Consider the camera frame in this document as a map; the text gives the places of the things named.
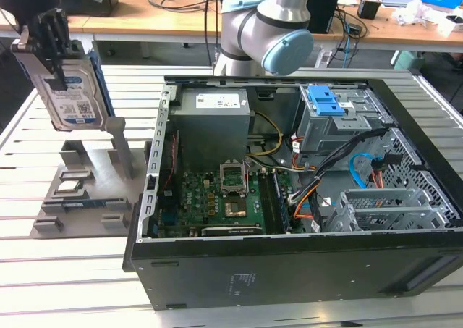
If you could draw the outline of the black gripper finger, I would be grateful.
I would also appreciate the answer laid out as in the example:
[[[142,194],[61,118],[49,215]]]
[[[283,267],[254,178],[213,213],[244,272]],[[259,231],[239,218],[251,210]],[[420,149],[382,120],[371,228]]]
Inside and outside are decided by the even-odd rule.
[[[63,9],[50,9],[32,21],[34,49],[41,64],[53,76],[53,89],[67,89],[62,61],[69,53],[69,26]]]

